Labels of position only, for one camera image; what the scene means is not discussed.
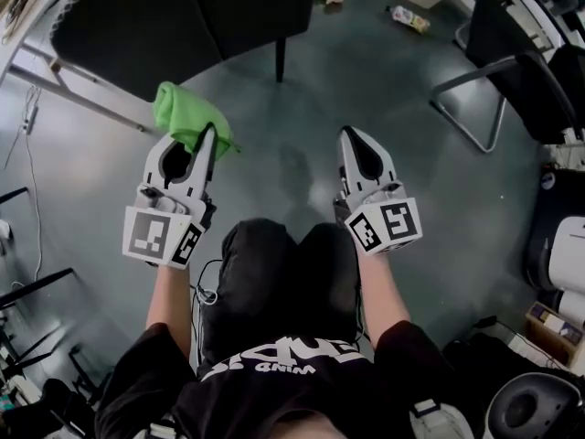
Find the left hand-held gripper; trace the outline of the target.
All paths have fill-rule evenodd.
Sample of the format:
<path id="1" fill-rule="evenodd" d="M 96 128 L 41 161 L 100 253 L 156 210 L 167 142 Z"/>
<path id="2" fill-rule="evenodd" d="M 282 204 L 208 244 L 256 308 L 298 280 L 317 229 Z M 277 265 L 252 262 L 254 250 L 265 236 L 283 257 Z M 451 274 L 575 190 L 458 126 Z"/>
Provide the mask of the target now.
<path id="1" fill-rule="evenodd" d="M 122 254 L 153 266 L 185 269 L 216 211 L 204 197 L 213 176 L 217 129 L 208 123 L 198 137 L 186 171 L 186 202 L 159 188 L 170 188 L 177 170 L 178 142 L 165 134 L 150 150 L 143 183 L 125 209 Z"/>

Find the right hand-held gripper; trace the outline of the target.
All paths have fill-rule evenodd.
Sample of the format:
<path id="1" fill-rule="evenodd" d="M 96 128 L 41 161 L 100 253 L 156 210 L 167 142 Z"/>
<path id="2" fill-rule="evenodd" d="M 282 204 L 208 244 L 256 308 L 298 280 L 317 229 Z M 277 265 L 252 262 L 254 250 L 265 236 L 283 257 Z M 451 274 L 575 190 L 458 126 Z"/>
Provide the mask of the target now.
<path id="1" fill-rule="evenodd" d="M 369 134 L 344 126 L 337 153 L 341 198 L 333 201 L 335 218 L 349 231 L 357 252 L 372 256 L 420 239 L 416 200 L 407 196 L 400 181 L 393 181 L 397 175 L 389 152 Z M 382 188 L 365 197 L 364 187 Z M 350 207 L 349 197 L 362 199 Z"/>

